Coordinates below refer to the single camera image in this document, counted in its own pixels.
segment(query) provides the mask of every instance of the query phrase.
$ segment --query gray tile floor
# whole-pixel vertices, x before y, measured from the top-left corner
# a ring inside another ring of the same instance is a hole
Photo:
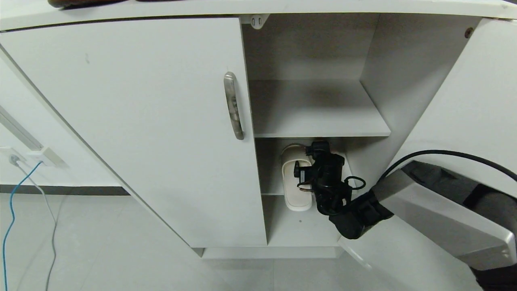
[[[49,290],[414,289],[394,289],[346,253],[339,259],[201,260],[131,196],[49,196],[49,201],[58,215]],[[0,203],[3,237],[10,223],[7,194],[0,194]],[[17,219],[7,242],[10,290],[44,290],[52,261],[52,220],[39,195],[16,195],[14,209]],[[472,286],[456,290],[475,290]]]

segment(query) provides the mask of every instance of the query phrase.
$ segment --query baseboard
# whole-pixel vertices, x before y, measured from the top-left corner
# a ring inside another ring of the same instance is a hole
[[[0,193],[11,193],[16,185],[0,184]],[[40,186],[47,195],[91,195],[127,196],[129,193],[120,186]],[[21,185],[16,190],[21,194],[41,194],[33,185]]]

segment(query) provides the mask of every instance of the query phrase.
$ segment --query cabinet door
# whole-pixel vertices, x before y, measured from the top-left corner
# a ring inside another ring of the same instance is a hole
[[[88,23],[9,32],[0,41],[191,247],[266,244],[238,18]],[[244,140],[230,123],[228,71]]]
[[[420,150],[465,152],[517,172],[517,23],[483,19],[393,162]],[[442,155],[417,157],[517,198],[517,184],[489,166]]]
[[[478,155],[517,172],[517,24],[483,19],[392,163],[420,150]],[[427,155],[443,166],[517,197],[504,174],[466,159]],[[469,268],[393,217],[340,245],[386,278],[393,290],[481,290]]]

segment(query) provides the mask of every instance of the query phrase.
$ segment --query cabinet shelf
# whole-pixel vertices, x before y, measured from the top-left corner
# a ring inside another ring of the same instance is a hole
[[[315,201],[300,212],[288,209],[283,196],[262,196],[262,205],[268,246],[338,246],[341,235]]]
[[[255,137],[389,136],[358,80],[250,81]]]

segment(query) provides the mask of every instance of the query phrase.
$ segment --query slipper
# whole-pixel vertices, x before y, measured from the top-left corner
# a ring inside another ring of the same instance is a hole
[[[310,158],[305,155],[305,147],[290,144],[280,154],[284,199],[287,208],[293,211],[306,211],[312,207],[312,193],[301,191],[296,186],[300,182],[298,178],[294,177],[294,165],[297,161],[300,163],[300,167],[312,166]]]

